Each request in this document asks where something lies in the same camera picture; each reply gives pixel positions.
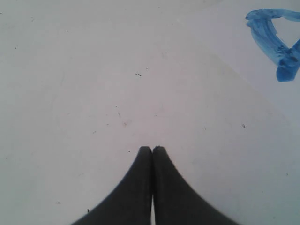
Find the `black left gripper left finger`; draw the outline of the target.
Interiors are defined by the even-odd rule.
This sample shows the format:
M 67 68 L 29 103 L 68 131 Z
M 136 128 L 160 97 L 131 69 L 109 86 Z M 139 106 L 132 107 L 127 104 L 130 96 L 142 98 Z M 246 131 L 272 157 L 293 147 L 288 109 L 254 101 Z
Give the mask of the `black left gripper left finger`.
M 114 190 L 74 225 L 149 225 L 152 204 L 152 151 L 142 146 Z

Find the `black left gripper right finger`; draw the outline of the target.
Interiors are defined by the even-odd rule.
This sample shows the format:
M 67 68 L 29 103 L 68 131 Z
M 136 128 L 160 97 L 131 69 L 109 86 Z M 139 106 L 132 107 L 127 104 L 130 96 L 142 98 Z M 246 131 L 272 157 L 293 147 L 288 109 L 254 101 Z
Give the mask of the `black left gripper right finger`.
M 183 179 L 162 146 L 153 149 L 153 197 L 157 225 L 236 225 Z

